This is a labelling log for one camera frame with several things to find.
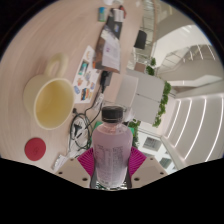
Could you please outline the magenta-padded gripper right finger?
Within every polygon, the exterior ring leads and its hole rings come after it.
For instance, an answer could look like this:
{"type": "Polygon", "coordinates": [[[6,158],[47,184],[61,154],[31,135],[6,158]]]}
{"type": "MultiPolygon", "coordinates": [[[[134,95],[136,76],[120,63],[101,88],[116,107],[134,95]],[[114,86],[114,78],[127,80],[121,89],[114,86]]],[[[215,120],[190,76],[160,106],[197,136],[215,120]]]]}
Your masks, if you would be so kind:
{"type": "Polygon", "coordinates": [[[127,186],[141,188],[167,176],[167,172],[154,157],[146,157],[133,147],[128,162],[127,186]]]}

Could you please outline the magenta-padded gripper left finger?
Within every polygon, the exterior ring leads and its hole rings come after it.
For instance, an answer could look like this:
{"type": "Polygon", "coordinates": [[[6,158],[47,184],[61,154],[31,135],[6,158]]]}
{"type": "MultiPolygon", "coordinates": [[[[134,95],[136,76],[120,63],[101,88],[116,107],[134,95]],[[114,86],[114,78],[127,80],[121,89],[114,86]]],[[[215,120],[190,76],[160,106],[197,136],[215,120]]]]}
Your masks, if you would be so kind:
{"type": "Polygon", "coordinates": [[[90,148],[77,158],[69,158],[56,175],[84,188],[96,186],[93,149],[90,148]]]}

